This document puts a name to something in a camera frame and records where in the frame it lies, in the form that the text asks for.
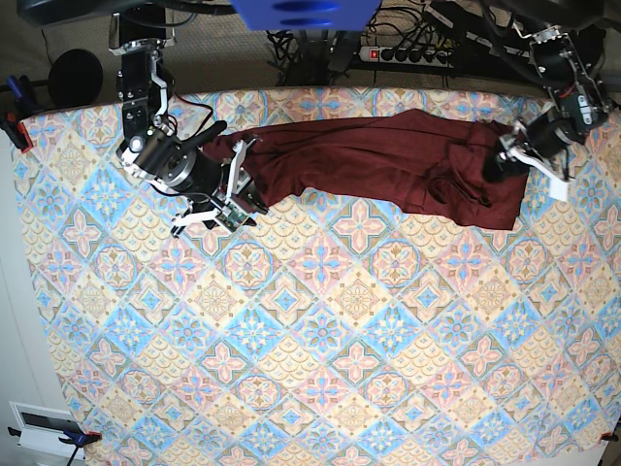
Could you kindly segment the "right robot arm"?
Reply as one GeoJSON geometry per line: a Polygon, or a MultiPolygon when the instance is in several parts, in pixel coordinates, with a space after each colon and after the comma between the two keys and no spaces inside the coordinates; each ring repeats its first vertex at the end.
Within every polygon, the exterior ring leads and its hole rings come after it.
{"type": "Polygon", "coordinates": [[[254,225],[253,215],[268,212],[243,166],[257,139],[243,136],[226,155],[207,155],[204,146],[227,127],[226,121],[212,118],[192,136],[180,137],[169,112],[175,81],[162,58],[163,50],[176,41],[175,30],[159,5],[131,7],[112,16],[109,49],[121,59],[117,91],[124,135],[116,156],[132,177],[164,197],[186,201],[186,210],[172,220],[174,237],[192,224],[233,233],[254,225]]]}

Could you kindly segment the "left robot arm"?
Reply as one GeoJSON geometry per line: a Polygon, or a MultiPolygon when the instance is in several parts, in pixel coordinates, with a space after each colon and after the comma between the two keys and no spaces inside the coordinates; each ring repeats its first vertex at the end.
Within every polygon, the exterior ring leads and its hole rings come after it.
{"type": "Polygon", "coordinates": [[[612,100],[595,66],[595,48],[580,32],[605,19],[604,1],[481,1],[489,41],[509,68],[547,92],[552,108],[529,123],[517,120],[487,157],[483,178],[499,183],[535,168],[567,187],[569,148],[584,145],[607,122],[612,100]]]}

